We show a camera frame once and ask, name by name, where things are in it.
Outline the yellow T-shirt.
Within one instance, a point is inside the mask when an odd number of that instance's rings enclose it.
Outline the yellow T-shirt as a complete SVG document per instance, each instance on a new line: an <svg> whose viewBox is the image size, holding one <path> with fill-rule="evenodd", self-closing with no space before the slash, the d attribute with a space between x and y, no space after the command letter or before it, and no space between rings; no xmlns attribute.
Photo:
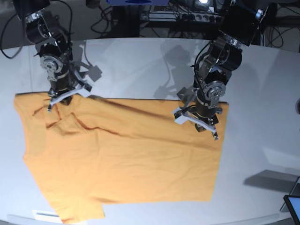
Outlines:
<svg viewBox="0 0 300 225"><path fill-rule="evenodd" d="M176 100L74 95L47 110L45 93L16 95L24 162L63 223L101 219L103 204L212 198L229 106L221 103L218 139L178 125Z"/></svg>

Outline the white label on table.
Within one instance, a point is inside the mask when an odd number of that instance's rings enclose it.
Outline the white label on table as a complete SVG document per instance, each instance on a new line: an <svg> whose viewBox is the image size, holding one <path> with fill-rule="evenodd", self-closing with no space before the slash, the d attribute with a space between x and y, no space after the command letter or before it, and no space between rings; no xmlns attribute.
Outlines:
<svg viewBox="0 0 300 225"><path fill-rule="evenodd" d="M32 213L35 219L39 219L41 217L59 217L56 213L48 211L33 210Z"/></svg>

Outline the tablet screen on stand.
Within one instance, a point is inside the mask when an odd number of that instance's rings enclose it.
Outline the tablet screen on stand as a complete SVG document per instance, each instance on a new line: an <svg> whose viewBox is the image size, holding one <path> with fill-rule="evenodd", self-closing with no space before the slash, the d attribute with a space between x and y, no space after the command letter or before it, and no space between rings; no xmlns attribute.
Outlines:
<svg viewBox="0 0 300 225"><path fill-rule="evenodd" d="M300 224L300 178L297 177L289 194L283 197L284 203L280 212L289 212L294 223Z"/></svg>

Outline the white power strip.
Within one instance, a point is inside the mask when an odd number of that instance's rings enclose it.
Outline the white power strip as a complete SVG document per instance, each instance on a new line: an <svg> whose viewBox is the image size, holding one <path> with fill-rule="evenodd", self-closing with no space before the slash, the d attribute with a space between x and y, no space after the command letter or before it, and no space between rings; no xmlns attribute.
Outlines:
<svg viewBox="0 0 300 225"><path fill-rule="evenodd" d="M214 14L203 14L203 13L183 13L180 19L184 21L192 21L198 23L220 23L222 17Z"/></svg>

